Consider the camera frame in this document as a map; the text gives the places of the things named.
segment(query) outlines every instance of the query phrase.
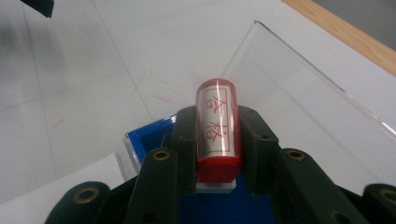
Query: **red chinese characters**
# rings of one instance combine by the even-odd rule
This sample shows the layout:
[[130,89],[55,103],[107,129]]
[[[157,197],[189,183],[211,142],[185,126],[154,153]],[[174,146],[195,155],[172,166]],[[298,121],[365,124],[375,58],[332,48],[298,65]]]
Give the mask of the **red chinese characters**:
[[232,182],[241,167],[238,104],[235,87],[210,79],[198,89],[197,176],[200,182]]

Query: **wooden edge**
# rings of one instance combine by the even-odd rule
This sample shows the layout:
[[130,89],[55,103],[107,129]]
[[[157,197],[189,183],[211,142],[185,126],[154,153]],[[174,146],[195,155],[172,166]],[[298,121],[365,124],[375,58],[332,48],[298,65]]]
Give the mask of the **wooden edge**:
[[396,77],[395,50],[341,20],[311,0],[283,0],[283,2]]

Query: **cylindrical object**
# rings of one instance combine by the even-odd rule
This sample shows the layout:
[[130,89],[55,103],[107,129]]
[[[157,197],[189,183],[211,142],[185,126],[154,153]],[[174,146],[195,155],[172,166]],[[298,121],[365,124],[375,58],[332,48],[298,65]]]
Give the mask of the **cylindrical object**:
[[242,166],[235,86],[208,80],[197,91],[196,109],[198,181],[230,183]]

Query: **transparent plastic sheet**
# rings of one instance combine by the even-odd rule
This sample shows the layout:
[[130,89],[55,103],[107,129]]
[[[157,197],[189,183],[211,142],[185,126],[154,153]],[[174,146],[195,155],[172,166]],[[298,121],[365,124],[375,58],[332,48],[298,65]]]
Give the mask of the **transparent plastic sheet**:
[[281,147],[309,153],[333,180],[362,194],[396,185],[396,132],[265,25],[255,21],[223,78],[257,110]]

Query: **white tile floor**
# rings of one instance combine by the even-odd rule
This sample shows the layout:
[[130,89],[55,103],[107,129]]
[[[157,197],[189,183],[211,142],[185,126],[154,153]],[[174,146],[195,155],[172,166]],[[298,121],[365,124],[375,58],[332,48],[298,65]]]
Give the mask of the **white tile floor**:
[[55,0],[52,19],[3,0],[0,203],[193,105],[197,87],[221,75],[254,20],[396,124],[395,78],[277,0]]

